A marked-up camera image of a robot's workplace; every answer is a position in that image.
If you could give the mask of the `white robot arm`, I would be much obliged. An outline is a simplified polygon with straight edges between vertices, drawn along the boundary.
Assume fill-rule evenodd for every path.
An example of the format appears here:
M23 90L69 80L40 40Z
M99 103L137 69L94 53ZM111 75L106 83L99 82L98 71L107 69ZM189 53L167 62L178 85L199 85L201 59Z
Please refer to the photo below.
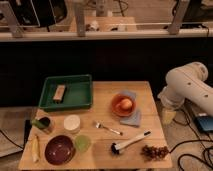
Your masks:
M158 98L171 110L180 108L188 99L213 116L213 88L205 83L207 78L208 69L201 62L173 68L166 74L166 86Z

